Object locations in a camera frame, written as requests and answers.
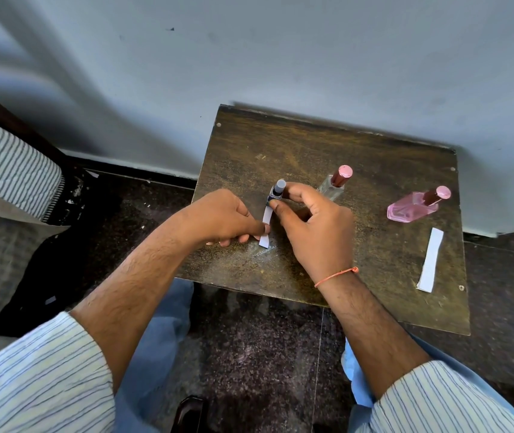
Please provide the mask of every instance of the clear glass perfume bottle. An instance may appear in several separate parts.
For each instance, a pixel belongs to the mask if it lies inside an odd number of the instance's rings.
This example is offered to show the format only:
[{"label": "clear glass perfume bottle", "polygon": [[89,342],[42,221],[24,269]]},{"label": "clear glass perfume bottle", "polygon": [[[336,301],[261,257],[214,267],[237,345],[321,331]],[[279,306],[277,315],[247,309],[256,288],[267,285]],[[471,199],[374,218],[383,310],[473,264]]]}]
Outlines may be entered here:
[{"label": "clear glass perfume bottle", "polygon": [[451,191],[443,185],[426,193],[413,192],[387,207],[387,218],[409,223],[439,209],[439,202],[451,197]]},{"label": "clear glass perfume bottle", "polygon": [[335,200],[343,194],[345,183],[353,176],[353,169],[343,165],[332,175],[327,175],[325,181],[319,185],[317,191],[329,200]]}]

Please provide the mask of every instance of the wooden table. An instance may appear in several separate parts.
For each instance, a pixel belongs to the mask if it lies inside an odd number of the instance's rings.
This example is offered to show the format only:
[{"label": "wooden table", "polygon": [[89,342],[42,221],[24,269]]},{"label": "wooden table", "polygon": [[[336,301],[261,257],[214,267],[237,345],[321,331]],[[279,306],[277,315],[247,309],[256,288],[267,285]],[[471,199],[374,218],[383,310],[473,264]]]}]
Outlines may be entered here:
[{"label": "wooden table", "polygon": [[[229,188],[260,219],[276,180],[317,187],[341,164],[354,170],[338,203],[357,218],[352,245],[362,280],[399,321],[469,334],[457,159],[451,149],[222,105],[193,201]],[[437,185],[452,190],[439,211],[412,223],[387,219],[390,203]],[[445,234],[433,292],[425,293],[416,283],[432,227]],[[326,306],[275,216],[271,228],[268,249],[253,239],[225,249],[203,247],[188,258],[178,276]]]}]

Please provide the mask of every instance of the bracelet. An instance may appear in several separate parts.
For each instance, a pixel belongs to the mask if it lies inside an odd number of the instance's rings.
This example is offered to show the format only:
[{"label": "bracelet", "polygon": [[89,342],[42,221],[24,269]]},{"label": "bracelet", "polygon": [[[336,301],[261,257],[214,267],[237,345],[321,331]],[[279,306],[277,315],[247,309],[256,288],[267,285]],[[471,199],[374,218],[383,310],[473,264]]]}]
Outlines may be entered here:
[{"label": "bracelet", "polygon": [[345,269],[345,270],[342,270],[341,272],[338,272],[336,274],[333,274],[333,275],[330,275],[326,278],[323,278],[321,281],[319,281],[316,285],[315,285],[315,288],[318,287],[319,284],[321,284],[322,282],[326,282],[328,279],[331,279],[333,278],[334,276],[338,276],[338,275],[342,275],[346,272],[353,272],[354,274],[358,273],[359,272],[359,269],[355,266],[355,267],[350,267],[349,269]]}]

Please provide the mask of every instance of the striped shirt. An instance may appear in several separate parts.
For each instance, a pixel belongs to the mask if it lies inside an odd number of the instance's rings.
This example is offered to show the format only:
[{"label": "striped shirt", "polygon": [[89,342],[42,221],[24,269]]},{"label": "striped shirt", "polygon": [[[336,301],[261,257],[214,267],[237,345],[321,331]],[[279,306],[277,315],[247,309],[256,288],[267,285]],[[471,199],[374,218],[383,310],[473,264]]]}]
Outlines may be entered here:
[{"label": "striped shirt", "polygon": [[[101,349],[60,313],[0,352],[0,431],[110,431],[113,381]],[[514,416],[441,361],[397,380],[362,432],[514,432]]]}]

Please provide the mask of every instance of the gray bottle cap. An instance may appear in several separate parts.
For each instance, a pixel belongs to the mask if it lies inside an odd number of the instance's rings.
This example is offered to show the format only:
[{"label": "gray bottle cap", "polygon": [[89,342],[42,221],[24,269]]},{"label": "gray bottle cap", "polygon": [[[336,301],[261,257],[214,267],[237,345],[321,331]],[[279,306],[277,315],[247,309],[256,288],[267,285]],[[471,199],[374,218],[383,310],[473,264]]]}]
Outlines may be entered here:
[{"label": "gray bottle cap", "polygon": [[275,193],[276,195],[282,194],[283,190],[285,190],[285,186],[286,185],[287,185],[287,182],[285,182],[285,180],[283,180],[283,179],[280,179],[275,184],[275,188],[273,189],[273,193]]}]

